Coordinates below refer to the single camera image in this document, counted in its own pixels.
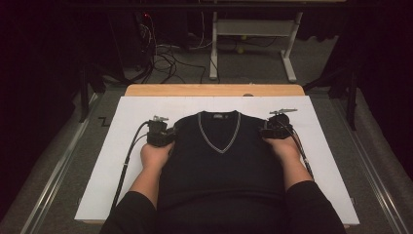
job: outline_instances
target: black handheld controller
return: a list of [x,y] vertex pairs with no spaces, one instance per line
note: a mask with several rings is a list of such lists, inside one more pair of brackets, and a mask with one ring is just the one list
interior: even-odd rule
[[259,133],[264,138],[279,138],[285,139],[293,133],[292,125],[289,124],[289,118],[284,112],[295,111],[296,109],[282,109],[275,111],[275,115],[265,122],[264,128],[259,130]]
[[175,140],[175,128],[167,129],[167,123],[164,122],[167,118],[155,116],[154,120],[149,120],[149,132],[147,134],[147,142],[156,147],[163,147]]

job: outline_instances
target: sleeve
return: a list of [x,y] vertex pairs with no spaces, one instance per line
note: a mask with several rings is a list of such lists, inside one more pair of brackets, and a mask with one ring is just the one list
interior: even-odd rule
[[155,232],[156,210],[144,195],[129,191],[109,215],[101,234],[152,234]]
[[286,191],[292,234],[346,234],[340,217],[313,181],[294,184]]

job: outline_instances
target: white stand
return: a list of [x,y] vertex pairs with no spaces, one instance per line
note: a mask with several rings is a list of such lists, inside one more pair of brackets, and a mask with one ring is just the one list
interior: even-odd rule
[[297,13],[295,20],[243,20],[218,19],[213,13],[212,20],[212,49],[210,54],[209,79],[218,77],[218,52],[216,50],[217,35],[245,35],[245,36],[287,36],[289,37],[286,50],[281,51],[282,62],[285,67],[288,81],[295,83],[294,70],[289,59],[292,46],[297,35],[303,13]]

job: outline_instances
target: table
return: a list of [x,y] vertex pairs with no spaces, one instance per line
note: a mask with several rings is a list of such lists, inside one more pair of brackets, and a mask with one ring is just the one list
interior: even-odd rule
[[[230,2],[345,2],[346,0],[238,0]],[[295,19],[291,20],[245,20],[245,19],[219,19],[217,12],[212,18],[212,45],[209,63],[209,79],[215,80],[218,77],[218,52],[216,50],[218,35],[244,35],[244,36],[280,36],[288,37],[288,44],[285,50],[281,50],[282,63],[288,81],[295,83],[294,69],[289,58],[298,28],[303,16],[302,12],[297,12]]]
[[[303,142],[316,182],[344,224],[359,224],[310,98],[298,85],[129,86],[118,104],[75,219],[102,223],[107,218],[135,131],[154,115],[169,117],[170,127],[178,119],[202,110],[236,109],[249,116],[268,118],[270,111],[281,108],[298,109],[288,117]],[[144,140],[139,141],[131,153],[120,199],[141,170],[138,155],[143,143]]]

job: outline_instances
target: hand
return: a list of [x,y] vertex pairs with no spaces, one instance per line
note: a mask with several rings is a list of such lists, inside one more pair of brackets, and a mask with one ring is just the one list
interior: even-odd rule
[[160,170],[168,161],[169,152],[173,148],[174,142],[163,146],[155,147],[151,144],[144,144],[140,150],[140,160],[142,161],[143,169]]
[[300,150],[297,147],[292,136],[285,139],[263,138],[264,141],[273,146],[273,150],[279,159],[283,162],[286,160],[300,160]]

